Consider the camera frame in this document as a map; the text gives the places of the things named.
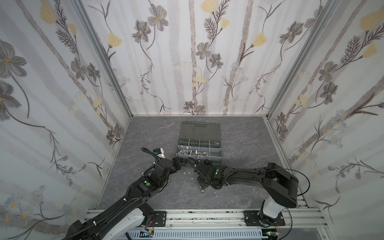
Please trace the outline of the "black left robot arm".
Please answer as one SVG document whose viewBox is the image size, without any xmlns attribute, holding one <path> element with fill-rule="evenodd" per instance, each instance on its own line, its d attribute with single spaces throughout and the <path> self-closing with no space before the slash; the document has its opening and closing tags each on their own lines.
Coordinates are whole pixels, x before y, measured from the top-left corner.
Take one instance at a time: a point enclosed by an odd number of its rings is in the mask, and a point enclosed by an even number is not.
<svg viewBox="0 0 384 240">
<path fill-rule="evenodd" d="M 166 187 L 170 175 L 179 171 L 181 165 L 177 158 L 165 158 L 162 148 L 141 151 L 154 157 L 154 163 L 109 208 L 84 223 L 74 222 L 65 240 L 116 240 L 132 228 L 154 220 L 154 210 L 147 201 Z"/>
</svg>

